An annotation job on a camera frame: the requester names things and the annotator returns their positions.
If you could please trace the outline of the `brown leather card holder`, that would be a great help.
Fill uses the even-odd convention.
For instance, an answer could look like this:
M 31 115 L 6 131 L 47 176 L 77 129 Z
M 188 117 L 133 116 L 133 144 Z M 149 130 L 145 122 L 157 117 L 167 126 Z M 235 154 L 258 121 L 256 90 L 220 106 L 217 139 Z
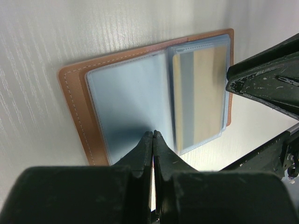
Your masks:
M 207 33 L 191 35 L 168 40 L 157 44 L 142 46 L 110 53 L 90 60 L 81 61 L 64 66 L 57 74 L 66 103 L 69 107 L 71 117 L 74 121 L 80 137 L 87 160 L 91 166 L 109 166 L 111 161 L 104 143 L 102 131 L 93 109 L 93 102 L 88 92 L 85 80 L 87 72 L 106 65 L 133 59 L 139 56 L 166 49 L 169 46 L 193 42 L 219 35 L 229 35 L 230 38 L 230 60 L 234 63 L 234 30 L 232 28 L 211 31 Z

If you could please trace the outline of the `gold credit card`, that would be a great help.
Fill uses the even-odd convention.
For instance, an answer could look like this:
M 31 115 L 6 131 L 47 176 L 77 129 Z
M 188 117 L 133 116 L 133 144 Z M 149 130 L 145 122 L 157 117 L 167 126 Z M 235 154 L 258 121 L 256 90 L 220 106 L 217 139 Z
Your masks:
M 176 147 L 182 152 L 223 128 L 227 46 L 175 54 L 172 65 Z

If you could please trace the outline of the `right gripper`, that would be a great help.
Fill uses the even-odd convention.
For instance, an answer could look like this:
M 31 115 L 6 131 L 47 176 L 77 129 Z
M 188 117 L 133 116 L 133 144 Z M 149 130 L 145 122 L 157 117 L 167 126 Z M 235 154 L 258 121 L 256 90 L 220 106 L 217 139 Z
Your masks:
M 227 71 L 226 90 L 254 100 L 294 119 L 299 118 L 299 36 L 243 60 Z M 285 171 L 299 176 L 299 132 L 284 131 L 224 168 L 225 171 Z

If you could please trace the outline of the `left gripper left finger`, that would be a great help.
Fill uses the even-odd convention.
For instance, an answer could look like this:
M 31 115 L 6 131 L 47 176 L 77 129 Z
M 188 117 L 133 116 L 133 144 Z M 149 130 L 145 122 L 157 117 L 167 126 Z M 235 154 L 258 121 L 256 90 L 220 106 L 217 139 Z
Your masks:
M 149 224 L 153 133 L 112 166 L 31 167 L 0 213 L 3 224 Z

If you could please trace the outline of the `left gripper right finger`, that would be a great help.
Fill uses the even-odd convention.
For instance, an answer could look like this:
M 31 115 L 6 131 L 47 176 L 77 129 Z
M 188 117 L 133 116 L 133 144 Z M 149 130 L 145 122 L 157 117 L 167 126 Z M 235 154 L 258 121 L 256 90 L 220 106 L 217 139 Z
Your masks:
M 289 193 L 266 172 L 199 172 L 153 135 L 156 211 L 162 224 L 296 224 Z

